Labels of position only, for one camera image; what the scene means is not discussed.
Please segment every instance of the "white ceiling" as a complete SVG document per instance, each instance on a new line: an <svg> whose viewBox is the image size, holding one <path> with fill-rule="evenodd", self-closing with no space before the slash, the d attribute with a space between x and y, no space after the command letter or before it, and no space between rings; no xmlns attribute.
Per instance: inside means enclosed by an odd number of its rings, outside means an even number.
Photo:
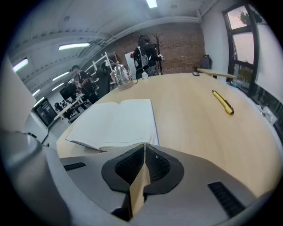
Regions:
<svg viewBox="0 0 283 226"><path fill-rule="evenodd" d="M217 0L157 0L150 9L146 0L46 0L22 22L8 55L13 65L25 57L28 65L17 71L37 100L72 75L52 79L73 65L82 66L113 36L130 27L165 17L200 18ZM87 48L58 51L60 45L90 42Z"/></svg>

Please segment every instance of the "fluorescent light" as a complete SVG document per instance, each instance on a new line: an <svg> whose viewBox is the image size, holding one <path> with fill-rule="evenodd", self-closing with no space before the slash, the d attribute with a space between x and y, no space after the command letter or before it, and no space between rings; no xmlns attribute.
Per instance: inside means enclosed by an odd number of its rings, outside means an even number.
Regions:
<svg viewBox="0 0 283 226"><path fill-rule="evenodd" d="M61 45L59 46L59 50L64 49L71 49L71 48L77 48L77 47L88 47L90 43L76 43L76 44L69 44L69 45Z"/></svg>
<svg viewBox="0 0 283 226"><path fill-rule="evenodd" d="M27 60L27 58L25 58L13 67L13 71L17 72L19 69L26 66L27 64L28 64L28 60Z"/></svg>
<svg viewBox="0 0 283 226"><path fill-rule="evenodd" d="M40 89L36 90L32 95L35 96L39 91Z"/></svg>
<svg viewBox="0 0 283 226"><path fill-rule="evenodd" d="M63 85L64 83L61 83L59 86L56 86L54 89L52 89L52 91L54 91L55 89L57 89L58 87L60 87L61 85Z"/></svg>
<svg viewBox="0 0 283 226"><path fill-rule="evenodd" d="M39 104L41 101L43 101L43 99L44 99L44 97L41 98L39 101L37 101L36 104L34 105L34 107L35 107L37 104Z"/></svg>
<svg viewBox="0 0 283 226"><path fill-rule="evenodd" d="M147 4L149 5L149 8L155 8L157 7L156 0L146 0Z"/></svg>
<svg viewBox="0 0 283 226"><path fill-rule="evenodd" d="M58 78L61 78L62 76L66 75L66 74L69 74L69 72L66 72L66 73L64 73L64 74L62 74L62 75L59 75L58 77L54 78L52 81L55 81L55 80L57 80Z"/></svg>

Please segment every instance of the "open notebook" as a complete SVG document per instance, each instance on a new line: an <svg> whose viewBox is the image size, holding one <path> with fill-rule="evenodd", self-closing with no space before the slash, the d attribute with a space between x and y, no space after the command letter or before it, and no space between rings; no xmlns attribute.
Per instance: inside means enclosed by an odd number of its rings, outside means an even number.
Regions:
<svg viewBox="0 0 283 226"><path fill-rule="evenodd" d="M159 145L151 100L95 104L77 119L66 140L101 151L139 143Z"/></svg>

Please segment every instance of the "patterned fabric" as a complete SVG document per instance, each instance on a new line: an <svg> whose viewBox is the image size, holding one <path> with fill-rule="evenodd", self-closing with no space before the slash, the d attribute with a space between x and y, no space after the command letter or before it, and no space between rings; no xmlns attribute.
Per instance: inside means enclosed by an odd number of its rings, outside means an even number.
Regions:
<svg viewBox="0 0 283 226"><path fill-rule="evenodd" d="M155 65L155 66L149 67L149 68L145 69L145 72L149 76L156 76L156 75L158 75L157 66Z"/></svg>

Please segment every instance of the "tree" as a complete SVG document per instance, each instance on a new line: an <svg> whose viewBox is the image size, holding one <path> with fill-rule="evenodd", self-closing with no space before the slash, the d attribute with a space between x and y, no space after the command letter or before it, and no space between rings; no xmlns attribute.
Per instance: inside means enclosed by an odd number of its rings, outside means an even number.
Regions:
<svg viewBox="0 0 283 226"><path fill-rule="evenodd" d="M260 15L258 15L255 11L252 10L252 14L255 17L256 23L262 23L262 18ZM241 12L239 16L240 21L242 21L245 25L251 25L251 20L249 18L249 15L247 13Z"/></svg>

